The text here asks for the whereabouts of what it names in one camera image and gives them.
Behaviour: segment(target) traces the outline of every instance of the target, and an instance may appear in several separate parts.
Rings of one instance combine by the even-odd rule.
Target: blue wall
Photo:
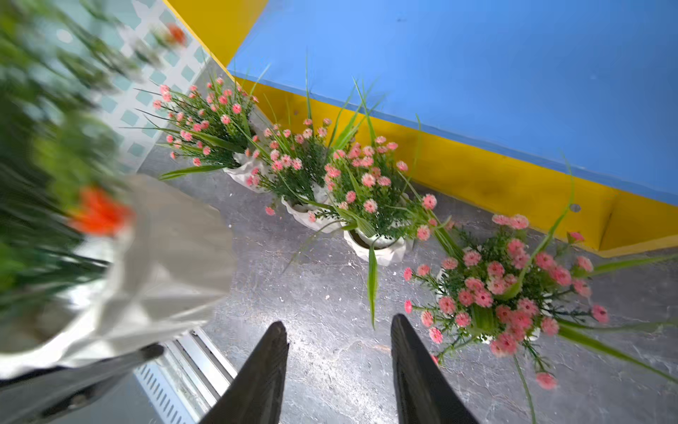
[[[269,0],[229,69],[678,205],[678,2]]]

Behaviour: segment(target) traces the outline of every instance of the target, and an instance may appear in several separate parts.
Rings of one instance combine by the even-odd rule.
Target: pink flower
[[[433,325],[433,314],[431,314],[431,312],[423,311],[421,319],[422,324],[424,324],[425,327],[430,327]]]
[[[476,277],[466,278],[466,280],[464,281],[464,285],[471,292],[476,292],[478,290],[483,290],[485,288],[485,284],[483,284],[483,282],[478,280]]]
[[[432,194],[427,194],[424,196],[424,199],[422,199],[422,206],[424,206],[424,209],[433,210],[437,204],[438,200]]]
[[[430,236],[431,229],[429,229],[428,225],[421,225],[419,228],[417,228],[417,238],[422,242],[428,240]]]
[[[377,211],[377,202],[375,202],[374,199],[367,199],[365,200],[365,203],[363,203],[363,208],[365,208],[365,212],[368,214],[373,214]]]
[[[497,261],[492,261],[487,265],[487,274],[490,277],[503,277],[504,276],[504,265],[500,264]]]
[[[506,288],[510,288],[513,284],[518,282],[518,277],[513,274],[507,274],[504,276],[504,281],[506,282]]]
[[[538,372],[534,379],[537,380],[537,384],[544,390],[553,390],[558,386],[558,380],[547,372]]]
[[[475,302],[473,294],[471,294],[471,292],[468,290],[460,290],[457,296],[459,298],[459,303],[464,306],[471,306],[473,305],[473,302]]]
[[[523,297],[520,300],[518,300],[518,310],[525,312],[531,317],[534,317],[539,313],[539,310],[537,309],[537,304],[532,299],[528,299],[526,297]]]
[[[481,289],[475,293],[475,302],[483,308],[489,308],[492,306],[494,299],[492,298],[492,293],[485,289]]]
[[[512,258],[520,254],[525,254],[525,244],[518,239],[511,239],[511,241],[506,244],[506,251]]]
[[[522,215],[513,215],[511,218],[511,227],[516,230],[522,230],[527,228],[530,225],[530,222],[526,217]]]
[[[552,266],[551,269],[549,269],[549,276],[561,286],[569,286],[572,281],[570,272],[560,265]]]
[[[438,300],[438,306],[440,306],[440,310],[443,313],[448,315],[452,315],[457,310],[457,305],[449,296],[441,297],[440,300]]]
[[[541,269],[550,269],[553,266],[553,256],[546,252],[539,252],[534,257],[534,262]]]
[[[475,250],[469,250],[464,253],[464,265],[466,265],[467,268],[474,267],[475,265],[478,265],[482,258],[480,253]]]
[[[610,321],[610,316],[607,314],[607,309],[601,305],[593,305],[591,308],[591,315],[593,316],[594,320],[603,324],[607,324]]]
[[[577,265],[584,269],[586,272],[592,272],[593,271],[593,264],[591,263],[591,260],[587,257],[584,256],[577,256]]]
[[[283,163],[285,168],[292,166],[292,158],[290,155],[283,155],[283,157],[280,158],[280,161]]]
[[[511,313],[511,325],[527,330],[532,326],[532,318],[527,312],[513,311]]]
[[[439,345],[443,342],[443,333],[441,333],[436,327],[429,328],[428,336],[436,345]]]
[[[507,288],[508,286],[506,285],[506,282],[501,277],[491,277],[487,282],[487,289],[490,291],[490,293],[495,295],[504,294]]]
[[[583,280],[574,280],[572,285],[574,286],[574,291],[580,296],[586,298],[591,297],[591,287],[589,287],[589,285]]]
[[[459,261],[455,258],[445,258],[443,259],[443,268],[445,269],[455,269],[459,265]]]
[[[529,261],[530,257],[526,253],[521,253],[513,257],[513,266],[516,269],[522,269],[525,268]]]
[[[466,327],[471,323],[471,317],[466,312],[460,312],[454,317],[454,323],[459,327]]]
[[[542,330],[549,336],[555,336],[558,334],[558,330],[560,329],[560,326],[558,325],[558,321],[554,320],[551,317],[544,317],[542,318]]]
[[[499,305],[494,309],[494,313],[497,315],[497,320],[502,324],[508,324],[511,322],[511,316],[513,312],[511,308],[506,305]]]
[[[377,180],[376,180],[376,178],[374,178],[374,175],[368,174],[368,173],[366,172],[365,174],[363,174],[362,181],[363,181],[363,185],[364,185],[365,187],[372,187],[372,186],[374,186],[374,183],[375,183]]]
[[[417,268],[417,275],[419,275],[420,277],[426,277],[430,272],[431,267],[429,267],[426,264],[421,264],[419,265],[419,268]]]

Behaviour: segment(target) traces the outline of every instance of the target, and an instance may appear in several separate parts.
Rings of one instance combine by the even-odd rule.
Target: flower bouquet
[[[172,159],[185,158],[192,164],[168,172],[160,179],[223,169],[234,180],[246,185],[245,181],[256,167],[253,158],[246,153],[250,140],[256,140],[249,118],[258,99],[248,95],[238,83],[233,89],[226,88],[220,77],[211,78],[207,90],[204,98],[195,85],[189,88],[188,94],[160,85],[162,100],[155,100],[153,107],[166,113],[167,117],[153,116],[167,120],[172,126],[156,126],[156,129],[167,133],[165,140],[173,150],[170,153]]]
[[[495,215],[492,220],[499,228],[493,237],[483,243],[479,243],[464,229],[454,227],[452,231],[463,241],[464,253],[459,259],[445,259],[438,276],[431,274],[428,265],[420,265],[415,271],[405,269],[406,281],[421,282],[437,298],[435,305],[414,305],[409,300],[405,302],[405,312],[420,312],[421,322],[428,327],[428,334],[435,344],[442,345],[449,338],[447,345],[433,356],[434,361],[441,362],[445,354],[464,346],[487,343],[497,358],[514,358],[526,391],[527,384],[515,357],[522,352],[532,358],[539,386],[553,389],[557,381],[549,371],[549,361],[540,355],[534,344],[540,333],[544,333],[632,362],[674,383],[678,382],[670,375],[580,332],[600,329],[589,326],[587,320],[599,324],[606,324],[609,320],[604,307],[592,304],[581,308],[572,298],[591,297],[588,280],[595,275],[663,261],[667,257],[622,261],[594,269],[588,258],[577,256],[570,266],[565,265],[568,251],[574,244],[584,240],[581,234],[568,233],[568,243],[556,247],[553,254],[546,250],[569,206],[531,254],[527,253],[526,245],[527,218],[521,215],[511,218]],[[667,322],[628,328],[653,329],[661,324],[675,325]],[[534,423],[536,418],[529,392],[527,399]]]

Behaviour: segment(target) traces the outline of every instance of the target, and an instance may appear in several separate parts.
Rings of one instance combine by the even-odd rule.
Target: grass blade
[[[370,316],[372,317],[372,328],[374,328],[374,303],[376,302],[377,289],[379,288],[379,279],[377,276],[377,257],[374,254],[374,243],[370,244],[370,267],[367,274],[367,295],[370,298]]]
[[[583,331],[603,331],[603,332],[615,332],[615,331],[645,331],[645,332],[654,332],[655,330],[662,328],[663,326],[674,326],[678,327],[678,320],[669,320],[669,321],[659,321],[659,322],[639,322],[637,324],[627,324],[625,326],[619,327],[590,327],[585,326],[584,324],[579,324],[578,322],[564,320],[563,318],[556,317],[558,324],[568,328],[573,328]]]
[[[525,389],[525,395],[527,396],[527,404],[530,405],[530,415],[532,416],[532,424],[537,424],[537,416],[534,414],[534,405],[532,404],[532,395],[530,395],[530,389],[527,388],[527,381],[525,381],[525,376],[523,376],[523,371],[520,369],[520,364],[518,364],[518,358],[513,356],[513,361],[515,362],[515,368],[518,370],[518,375],[520,376],[520,381],[523,382],[523,388]]]
[[[558,335],[562,337],[563,339],[569,340],[573,343],[576,343],[578,345],[582,345],[590,350],[596,351],[598,353],[604,353],[606,355],[614,356],[617,359],[620,359],[622,361],[630,362],[631,364],[635,364],[638,366],[641,366],[645,368],[648,371],[654,372],[657,375],[660,375],[664,377],[665,379],[673,382],[673,383],[678,383],[678,379],[668,375],[665,372],[659,371],[658,369],[646,364],[645,362],[639,361],[624,352],[618,351],[617,349],[614,349],[613,347],[610,347],[606,345],[605,343],[599,342],[598,340],[592,339],[589,336],[586,336],[580,332],[577,332],[569,327],[562,326],[560,327],[560,330],[558,331]]]

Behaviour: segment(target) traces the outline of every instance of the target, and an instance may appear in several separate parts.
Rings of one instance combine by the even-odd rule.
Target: potted plant
[[[442,262],[441,272],[434,277],[431,268],[420,265],[416,270],[405,269],[407,282],[420,282],[431,289],[436,304],[415,305],[405,302],[405,312],[417,311],[421,322],[428,327],[431,340],[445,345],[433,355],[436,363],[445,355],[475,343],[487,343],[497,358],[513,358],[523,386],[523,377],[516,355],[525,352],[534,362],[535,379],[544,389],[553,389],[557,380],[550,371],[549,360],[539,353],[534,341],[540,334],[559,336],[567,341],[583,345],[618,359],[642,366],[676,383],[677,379],[652,368],[621,351],[592,339],[583,332],[610,328],[607,310],[596,304],[580,307],[574,300],[577,296],[591,297],[590,282],[596,275],[627,267],[664,261],[670,257],[620,261],[594,269],[591,261],[576,256],[569,265],[565,263],[572,246],[584,240],[579,233],[568,233],[568,243],[549,249],[558,224],[570,209],[557,219],[548,234],[529,253],[525,229],[526,217],[516,215],[493,216],[498,225],[495,235],[481,242],[463,228],[452,229],[456,238],[462,240],[463,255]],[[676,325],[676,322],[634,324],[618,330],[653,330],[659,325]],[[532,398],[527,392],[532,422],[536,422]]]

